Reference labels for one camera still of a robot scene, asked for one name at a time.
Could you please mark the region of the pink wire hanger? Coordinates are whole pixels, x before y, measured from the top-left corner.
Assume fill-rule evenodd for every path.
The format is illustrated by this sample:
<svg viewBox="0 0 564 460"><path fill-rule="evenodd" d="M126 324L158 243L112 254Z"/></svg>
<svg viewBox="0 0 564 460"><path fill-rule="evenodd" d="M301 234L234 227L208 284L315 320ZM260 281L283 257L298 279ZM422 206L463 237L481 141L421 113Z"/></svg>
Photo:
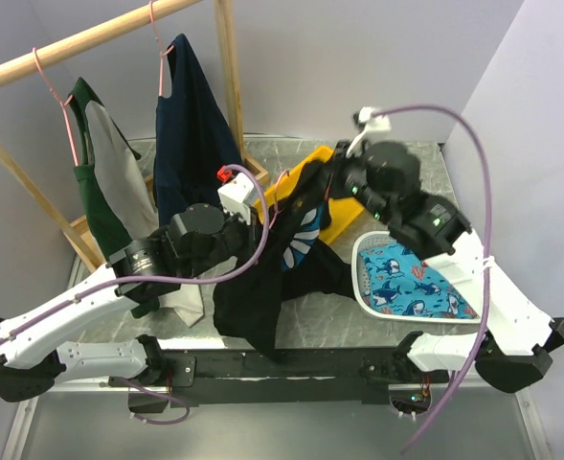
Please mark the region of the pink wire hanger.
<svg viewBox="0 0 564 460"><path fill-rule="evenodd" d="M280 173L280 175L278 176L278 179L275 183L274 190L273 190L273 211L274 211L274 213L273 213L273 217L269 221L269 225L268 225L269 230L271 230L273 228L273 226L275 225L277 217L278 217L278 215L281 211L280 204L279 204L279 188L280 188L282 182L284 181L284 179L286 177L288 177L289 175L290 175L289 169L283 170Z"/></svg>

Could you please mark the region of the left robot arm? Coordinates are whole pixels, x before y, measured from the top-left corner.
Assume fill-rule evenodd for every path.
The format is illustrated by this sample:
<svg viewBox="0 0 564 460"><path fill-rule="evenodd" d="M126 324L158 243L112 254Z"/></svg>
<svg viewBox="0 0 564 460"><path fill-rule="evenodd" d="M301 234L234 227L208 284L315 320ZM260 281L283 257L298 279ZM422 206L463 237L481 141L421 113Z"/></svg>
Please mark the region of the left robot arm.
<svg viewBox="0 0 564 460"><path fill-rule="evenodd" d="M69 380L110 377L148 386L165 379L169 362L153 336L84 345L70 337L110 313L144 312L181 287L204 285L202 273L244 257L243 265L217 280L235 278L258 260L268 231L269 218L255 209L243 218L193 205L113 254L75 287L27 313L0 318L0 398L22 402Z"/></svg>

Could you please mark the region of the black t shirt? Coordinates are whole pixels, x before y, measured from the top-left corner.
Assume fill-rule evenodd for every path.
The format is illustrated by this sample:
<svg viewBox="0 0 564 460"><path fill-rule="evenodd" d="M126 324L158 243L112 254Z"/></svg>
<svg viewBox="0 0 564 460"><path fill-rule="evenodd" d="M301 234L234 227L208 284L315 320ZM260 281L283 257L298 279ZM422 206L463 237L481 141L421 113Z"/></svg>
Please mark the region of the black t shirt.
<svg viewBox="0 0 564 460"><path fill-rule="evenodd" d="M329 220L330 176L322 161L305 164L258 262L214 288L217 332L246 340L274 361L282 359L275 342L283 302L312 292L353 296L350 265L320 238Z"/></svg>

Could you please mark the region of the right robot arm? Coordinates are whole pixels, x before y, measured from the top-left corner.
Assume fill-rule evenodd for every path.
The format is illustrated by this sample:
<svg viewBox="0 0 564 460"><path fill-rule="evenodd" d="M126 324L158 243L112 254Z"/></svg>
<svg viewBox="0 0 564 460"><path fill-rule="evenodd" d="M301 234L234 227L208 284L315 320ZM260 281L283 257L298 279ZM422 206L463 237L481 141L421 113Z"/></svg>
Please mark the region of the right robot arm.
<svg viewBox="0 0 564 460"><path fill-rule="evenodd" d="M384 225L355 242L350 280L364 312L415 325L394 351L402 380L475 371L514 393L545 377L564 345L564 318L537 308L463 213L422 189L415 155L397 142L341 141L328 164L334 195Z"/></svg>

